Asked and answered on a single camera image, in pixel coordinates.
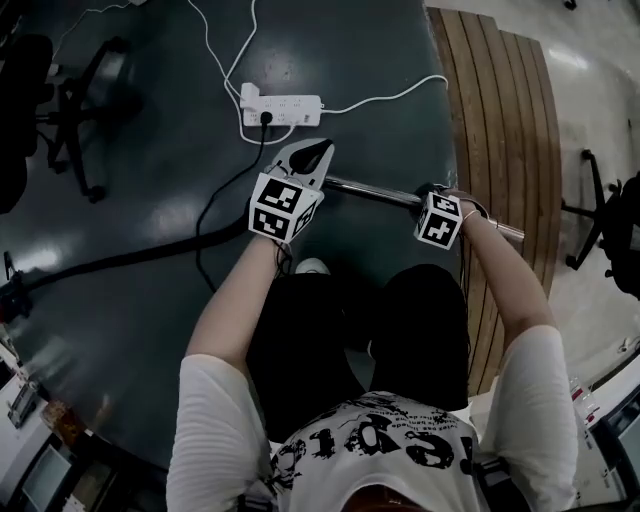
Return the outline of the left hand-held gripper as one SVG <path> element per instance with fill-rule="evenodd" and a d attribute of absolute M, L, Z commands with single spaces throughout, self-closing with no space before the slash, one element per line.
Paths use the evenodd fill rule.
<path fill-rule="evenodd" d="M 250 231 L 289 244 L 313 219 L 324 199 L 321 188 L 335 153 L 326 138 L 283 147 L 258 175 L 250 203 Z"/>

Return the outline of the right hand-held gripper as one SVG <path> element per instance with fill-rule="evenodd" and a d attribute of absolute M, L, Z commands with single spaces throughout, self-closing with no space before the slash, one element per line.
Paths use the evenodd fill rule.
<path fill-rule="evenodd" d="M 465 220 L 461 203 L 471 203 L 484 216 L 484 207 L 470 194 L 458 189 L 425 183 L 415 195 L 421 200 L 414 237 L 422 243 L 450 249 Z"/>

